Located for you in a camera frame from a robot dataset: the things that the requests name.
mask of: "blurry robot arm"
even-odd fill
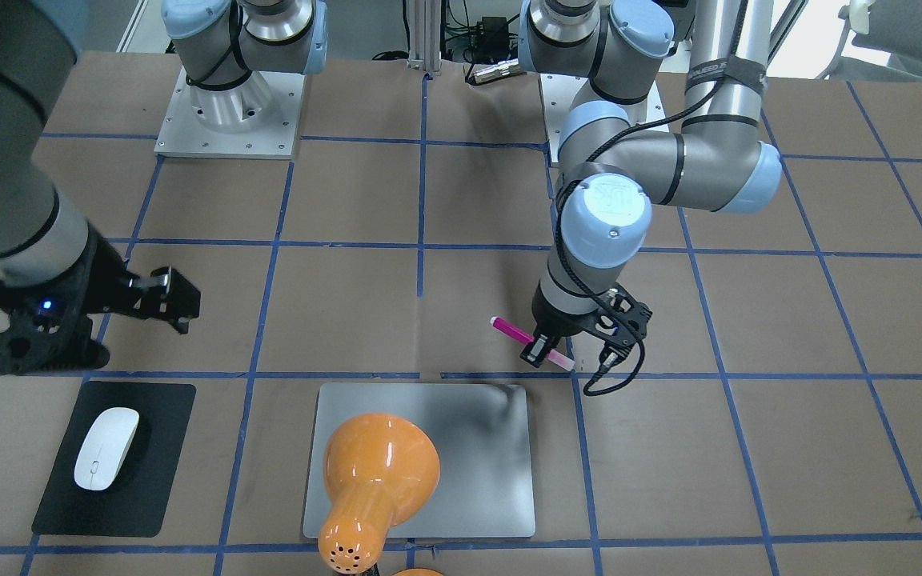
[[[162,16],[198,120],[215,131],[251,130],[278,109],[259,72],[326,66],[323,0],[166,0]]]
[[[76,62],[80,0],[0,1],[0,373],[98,368],[88,314],[161,318],[186,333],[200,294],[176,270],[140,278],[30,161]]]
[[[603,339],[587,394],[629,382],[589,391],[633,347],[640,355],[632,377],[643,361],[651,313],[617,278],[641,246],[650,203],[755,212],[780,181],[778,150],[758,142],[771,0],[699,0],[689,106],[650,124],[630,120],[627,106],[654,82],[670,18],[648,0],[596,11],[591,1],[527,0],[519,40],[523,68],[589,77],[561,135],[559,226],[535,292],[535,339],[523,351],[538,366],[561,337],[587,331]],[[647,130],[681,118],[681,134]]]

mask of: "blue joint cap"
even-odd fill
[[[165,0],[162,22],[173,40],[190,38],[218,21],[230,9],[230,0]]]
[[[780,183],[780,152],[767,142],[759,142],[760,157],[742,190],[716,212],[752,214],[771,203]]]
[[[650,58],[665,58],[674,38],[670,14],[652,0],[617,0],[611,4],[611,22],[630,47]]]
[[[59,33],[70,43],[74,59],[80,55],[84,35],[87,33],[87,19],[90,14],[84,0],[30,0],[41,14],[48,18]]]
[[[564,118],[564,125],[560,129],[560,147],[564,147],[567,139],[575,132],[578,132],[579,129],[604,118],[623,120],[626,125],[631,126],[628,121],[628,113],[614,102],[589,101],[581,103],[581,105],[575,106],[575,109],[571,110],[570,113],[567,113],[567,117]]]
[[[584,265],[607,270],[628,262],[647,237],[652,219],[643,187],[621,174],[593,174],[564,204],[564,247]]]
[[[519,66],[526,72],[535,72],[535,63],[531,61],[531,47],[528,46],[528,7],[531,0],[522,2],[522,13],[519,15]]]
[[[329,34],[326,30],[326,3],[315,3],[315,19],[311,23],[311,48],[308,59],[304,62],[304,74],[318,74],[326,69],[326,48],[329,46]]]

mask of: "gray chair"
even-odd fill
[[[850,30],[848,6],[838,18],[845,21],[834,58],[817,79],[871,80],[881,82],[922,82],[922,0],[875,0],[868,7],[868,30],[860,25],[853,46],[890,52],[888,66],[873,65],[842,56]]]

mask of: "velcro strap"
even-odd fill
[[[731,78],[761,96],[768,88],[768,69],[760,62],[750,59],[728,56],[716,61],[703,62],[688,71],[685,90],[720,78]]]

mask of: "floor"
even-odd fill
[[[655,311],[647,364],[583,398],[487,323],[531,327],[551,242],[534,76],[332,61],[289,163],[154,156],[177,70],[85,54],[36,150],[202,317],[96,318],[105,370],[0,378],[0,574],[328,574],[300,534],[319,386],[450,380],[526,387],[538,531],[391,541],[384,574],[922,575],[922,85],[772,80],[778,196],[656,207],[622,277]],[[659,78],[667,109],[682,83]],[[88,379],[197,386],[157,537],[30,532]]]

